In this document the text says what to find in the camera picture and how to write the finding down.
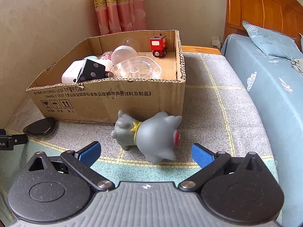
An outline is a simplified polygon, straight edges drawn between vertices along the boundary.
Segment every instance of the blue gripper pad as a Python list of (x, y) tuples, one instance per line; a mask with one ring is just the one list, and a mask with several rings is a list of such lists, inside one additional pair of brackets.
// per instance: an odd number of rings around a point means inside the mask
[(77, 152), (78, 159), (83, 164), (87, 165), (88, 167), (91, 167), (101, 155), (101, 145), (99, 142), (92, 142), (87, 147), (89, 148), (86, 150), (79, 150)]
[(215, 160), (213, 155), (210, 155), (195, 144), (191, 147), (191, 156), (201, 168), (208, 166)]

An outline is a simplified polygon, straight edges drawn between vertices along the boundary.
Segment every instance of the gray rubber animal toy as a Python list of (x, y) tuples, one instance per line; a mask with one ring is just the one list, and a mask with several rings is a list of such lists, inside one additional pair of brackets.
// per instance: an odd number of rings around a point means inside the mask
[(182, 116), (169, 116), (166, 112), (160, 112), (139, 122), (120, 110), (111, 137), (124, 150), (136, 145), (152, 164), (158, 164), (163, 159), (176, 160), (174, 149), (179, 145), (180, 133), (177, 128), (181, 121)]

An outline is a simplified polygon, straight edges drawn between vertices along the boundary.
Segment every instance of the blue mattress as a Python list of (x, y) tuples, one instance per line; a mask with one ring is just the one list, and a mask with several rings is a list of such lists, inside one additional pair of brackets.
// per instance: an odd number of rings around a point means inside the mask
[(284, 191), (282, 225), (303, 222), (303, 77), (285, 60), (270, 60), (249, 37), (232, 34), (222, 50), (252, 98), (277, 162)]

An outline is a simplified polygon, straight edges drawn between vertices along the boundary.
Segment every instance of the gray plastic base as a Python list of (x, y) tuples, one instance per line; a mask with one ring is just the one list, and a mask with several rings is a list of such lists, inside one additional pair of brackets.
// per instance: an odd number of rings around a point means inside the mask
[[(210, 214), (195, 193), (185, 193), (173, 183), (121, 182), (109, 192), (99, 192), (79, 215), (53, 224), (20, 220), (11, 227), (232, 227)], [(279, 227), (275, 221), (256, 225)]]

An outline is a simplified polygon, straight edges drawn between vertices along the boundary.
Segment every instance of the crumpled gray cloth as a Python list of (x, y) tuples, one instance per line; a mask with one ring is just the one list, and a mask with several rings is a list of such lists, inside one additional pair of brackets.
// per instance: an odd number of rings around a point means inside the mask
[(292, 60), (291, 66), (303, 76), (303, 58)]

